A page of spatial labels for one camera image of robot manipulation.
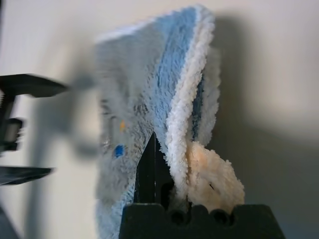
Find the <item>blue dot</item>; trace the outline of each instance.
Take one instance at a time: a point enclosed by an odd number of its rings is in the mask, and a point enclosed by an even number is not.
[[[115,157],[118,158],[124,154],[124,146],[122,144],[119,144],[115,147]]]

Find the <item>fuzzy texture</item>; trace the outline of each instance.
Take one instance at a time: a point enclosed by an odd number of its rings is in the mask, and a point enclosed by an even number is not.
[[[186,205],[186,142],[209,142],[218,108],[218,57],[209,47],[213,21],[206,8],[188,7],[96,42],[103,128],[99,238],[118,238],[123,207],[133,200],[136,167],[153,131],[175,182],[170,207]],[[119,146],[123,154],[115,152]]]
[[[244,186],[228,160],[198,142],[188,142],[186,158],[187,196],[194,205],[204,205],[209,212],[223,209],[230,214],[236,205],[244,204]]]

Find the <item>white fluffy edge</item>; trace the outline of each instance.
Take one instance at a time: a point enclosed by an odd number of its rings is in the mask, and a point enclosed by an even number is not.
[[[218,110],[218,98],[220,91],[220,54],[219,51],[210,48],[207,63],[204,69],[204,91],[201,107],[201,120],[198,127],[198,135],[195,139],[206,146],[211,140],[212,130],[216,122]]]
[[[194,37],[185,57],[185,65],[176,85],[176,94],[171,102],[171,111],[167,117],[166,145],[167,162],[176,186],[177,201],[187,195],[188,164],[186,153],[186,133],[188,119],[192,112],[192,102],[196,97],[197,86],[206,64],[209,44],[213,39],[214,17],[206,8],[197,5]]]

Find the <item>cloth fold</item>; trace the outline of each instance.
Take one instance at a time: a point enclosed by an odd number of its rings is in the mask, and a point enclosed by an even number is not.
[[[186,207],[187,144],[209,143],[218,109],[213,30],[212,13],[196,5],[98,38],[100,238],[118,237],[123,207],[133,201],[136,167],[153,131],[174,180],[170,207]]]

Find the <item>beige background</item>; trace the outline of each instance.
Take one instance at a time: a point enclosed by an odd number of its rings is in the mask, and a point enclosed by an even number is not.
[[[52,99],[23,96],[15,106],[13,115],[27,119],[25,136],[1,164],[57,168],[38,182],[0,189],[24,238],[95,238],[97,156],[77,142],[98,142],[96,90],[76,80],[91,71],[92,38],[195,2],[6,1],[0,74],[35,73],[76,89]],[[233,162],[248,203],[271,206],[287,238],[318,238],[319,1],[200,3],[217,16],[214,44],[223,56],[210,147]]]

